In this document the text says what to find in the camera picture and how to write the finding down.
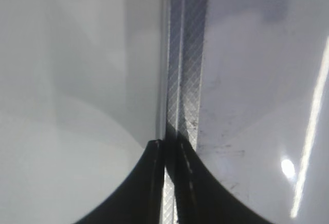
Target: glossy white surface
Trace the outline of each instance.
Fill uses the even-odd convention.
[[[274,223],[327,223],[329,0],[210,0],[203,162]]]
[[[0,223],[73,223],[155,139],[161,0],[0,0]]]

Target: knurled metal surface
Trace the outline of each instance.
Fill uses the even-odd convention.
[[[168,35],[168,84],[167,84],[167,123],[178,129],[179,114],[179,83],[182,61],[182,39],[183,39],[183,9],[184,0],[170,0],[169,2],[169,35]],[[172,224],[174,218],[174,184],[167,170],[164,175],[164,186],[162,195],[162,223]]]
[[[207,0],[170,0],[167,123],[196,148]],[[164,176],[162,223],[178,223],[174,185]]]

